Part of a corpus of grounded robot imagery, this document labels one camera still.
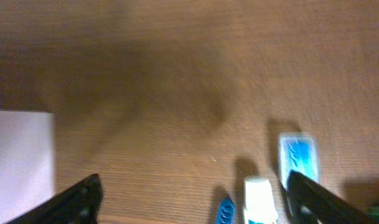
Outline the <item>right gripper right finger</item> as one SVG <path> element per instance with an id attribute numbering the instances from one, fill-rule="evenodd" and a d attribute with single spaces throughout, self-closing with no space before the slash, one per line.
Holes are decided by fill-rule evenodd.
<path id="1" fill-rule="evenodd" d="M 300 172 L 291 171 L 287 185 L 289 210 L 298 223 L 378 223 Z"/>

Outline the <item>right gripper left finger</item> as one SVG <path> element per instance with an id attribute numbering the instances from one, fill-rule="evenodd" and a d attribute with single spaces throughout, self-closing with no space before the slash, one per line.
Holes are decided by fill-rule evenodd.
<path id="1" fill-rule="evenodd" d="M 98 174 L 92 174 L 7 224 L 97 224 L 103 200 Z"/>

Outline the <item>white teal toothpaste tube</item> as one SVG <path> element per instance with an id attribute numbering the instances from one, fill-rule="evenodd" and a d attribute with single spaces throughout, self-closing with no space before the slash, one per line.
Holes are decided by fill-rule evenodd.
<path id="1" fill-rule="evenodd" d="M 277 223 L 278 213 L 274 205 L 273 191 L 270 181 L 265 178 L 248 176 L 245 178 L 244 183 L 244 224 Z"/>

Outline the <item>blue white toothbrush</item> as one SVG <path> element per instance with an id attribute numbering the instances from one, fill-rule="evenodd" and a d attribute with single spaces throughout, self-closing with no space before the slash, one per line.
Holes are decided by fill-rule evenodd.
<path id="1" fill-rule="evenodd" d="M 278 137 L 279 180 L 288 191 L 289 173 L 300 172 L 314 182 L 320 182 L 317 145 L 307 133 L 281 133 Z"/>

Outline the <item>white square cardboard box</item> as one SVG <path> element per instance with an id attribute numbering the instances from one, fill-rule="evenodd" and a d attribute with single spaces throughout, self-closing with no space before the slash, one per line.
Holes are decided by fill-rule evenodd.
<path id="1" fill-rule="evenodd" d="M 0 223 L 55 193 L 54 116 L 0 111 Z"/>

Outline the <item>blue disposable razor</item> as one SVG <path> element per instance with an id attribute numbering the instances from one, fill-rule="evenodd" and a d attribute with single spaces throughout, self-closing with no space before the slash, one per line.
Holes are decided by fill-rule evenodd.
<path id="1" fill-rule="evenodd" d="M 226 197 L 219 204 L 215 224 L 233 224 L 235 212 L 235 204 L 230 197 Z"/>

